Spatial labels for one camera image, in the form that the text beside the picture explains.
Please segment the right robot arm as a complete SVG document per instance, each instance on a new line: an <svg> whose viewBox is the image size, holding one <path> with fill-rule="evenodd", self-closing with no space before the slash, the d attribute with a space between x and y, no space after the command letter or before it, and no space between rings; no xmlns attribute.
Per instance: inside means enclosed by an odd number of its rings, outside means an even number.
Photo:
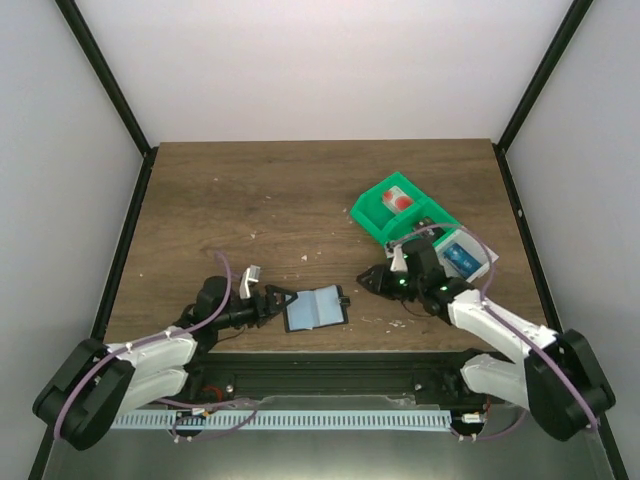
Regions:
<svg viewBox="0 0 640 480"><path fill-rule="evenodd" d="M478 354L461 369L467 388L527 410L552 438L566 441L616 404L613 389L587 339L533 324L491 301L459 276L450 276L424 238L394 247L391 258L357 276L370 293L416 301L425 312L465 330L500 354Z"/></svg>

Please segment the black card holder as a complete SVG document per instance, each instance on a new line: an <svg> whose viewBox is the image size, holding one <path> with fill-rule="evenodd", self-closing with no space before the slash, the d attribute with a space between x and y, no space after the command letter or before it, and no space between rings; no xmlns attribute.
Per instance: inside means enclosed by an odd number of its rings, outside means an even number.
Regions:
<svg viewBox="0 0 640 480"><path fill-rule="evenodd" d="M287 333L317 330L349 323L351 301L340 285L298 291L297 298L287 305L284 329Z"/></svg>

